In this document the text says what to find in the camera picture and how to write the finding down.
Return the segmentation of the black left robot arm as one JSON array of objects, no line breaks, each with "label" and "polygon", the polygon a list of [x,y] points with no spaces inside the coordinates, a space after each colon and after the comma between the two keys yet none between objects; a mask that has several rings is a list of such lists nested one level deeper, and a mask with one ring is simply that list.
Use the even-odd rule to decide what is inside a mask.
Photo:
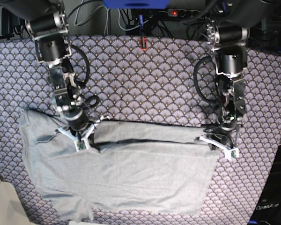
[{"label": "black left robot arm", "polygon": [[265,139],[277,132],[265,116],[281,98],[281,0],[209,0],[186,24],[204,25],[210,52],[194,66],[192,79],[201,101],[215,107],[196,143],[238,153],[237,139],[251,109]]}]

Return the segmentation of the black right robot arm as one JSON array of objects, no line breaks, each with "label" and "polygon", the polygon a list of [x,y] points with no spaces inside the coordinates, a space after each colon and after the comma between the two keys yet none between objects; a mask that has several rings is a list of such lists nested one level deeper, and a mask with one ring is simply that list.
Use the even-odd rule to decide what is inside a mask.
[{"label": "black right robot arm", "polygon": [[68,23],[61,0],[3,0],[3,7],[25,20],[25,27],[32,36],[39,62],[48,64],[48,73],[54,94],[54,108],[63,117],[68,128],[58,131],[73,140],[76,151],[88,150],[90,135],[96,124],[84,111],[85,101],[79,81],[70,63],[73,45],[65,43]]}]

